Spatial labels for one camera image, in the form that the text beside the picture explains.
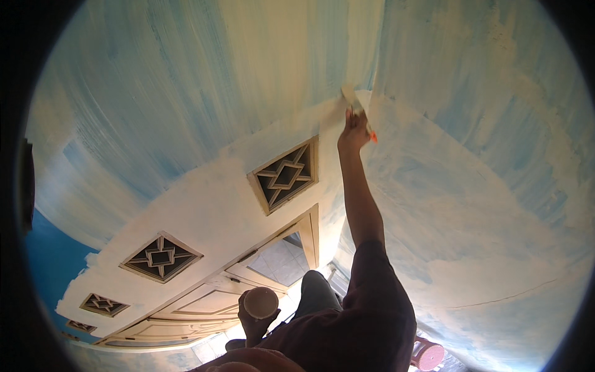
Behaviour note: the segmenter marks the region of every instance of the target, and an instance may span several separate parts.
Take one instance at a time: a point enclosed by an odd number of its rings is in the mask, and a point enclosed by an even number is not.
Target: paintbrush
[[[358,97],[355,95],[355,90],[353,89],[353,85],[351,84],[344,84],[341,87],[341,93],[345,100],[347,100],[347,104],[351,107],[351,111],[354,115],[359,115],[364,111],[364,108],[361,103],[359,103]],[[376,132],[372,130],[369,121],[366,124],[366,133],[374,143],[378,143],[378,137],[376,137]]]

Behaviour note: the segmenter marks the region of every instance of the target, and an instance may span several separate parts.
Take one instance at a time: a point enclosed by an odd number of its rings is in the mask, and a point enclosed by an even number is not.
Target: person
[[[360,149],[369,141],[365,113],[345,114],[337,147],[347,222],[356,246],[341,306],[325,278],[311,270],[292,320],[263,339],[275,320],[252,318],[239,299],[246,340],[196,372],[391,371],[409,368],[417,328],[411,302],[389,263],[380,211],[369,191]]]

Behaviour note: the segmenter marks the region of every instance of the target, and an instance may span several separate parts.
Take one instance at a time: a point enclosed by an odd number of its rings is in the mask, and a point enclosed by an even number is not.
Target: hand
[[[275,319],[277,319],[281,309],[277,309],[275,314],[266,319],[256,319],[248,314],[244,307],[244,299],[247,293],[248,291],[245,291],[238,300],[240,309],[237,313],[237,317],[240,318],[242,328],[244,328],[244,332],[246,333],[246,347],[251,348],[260,343],[262,337],[267,332],[268,327]]]
[[[359,150],[370,140],[366,131],[367,124],[368,118],[364,111],[359,115],[354,115],[350,108],[345,111],[345,129],[337,142],[340,153],[355,152],[359,154]]]

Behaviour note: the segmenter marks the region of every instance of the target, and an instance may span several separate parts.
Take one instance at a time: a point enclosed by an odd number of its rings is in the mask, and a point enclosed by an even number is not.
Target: red stool
[[[411,365],[416,366],[420,371],[431,371],[442,362],[444,353],[442,345],[415,336]]]

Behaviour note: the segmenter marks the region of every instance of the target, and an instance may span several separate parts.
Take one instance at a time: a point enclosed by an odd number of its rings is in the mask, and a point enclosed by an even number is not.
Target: sleeve
[[[343,308],[398,313],[415,319],[409,296],[379,241],[364,242],[357,248]]]

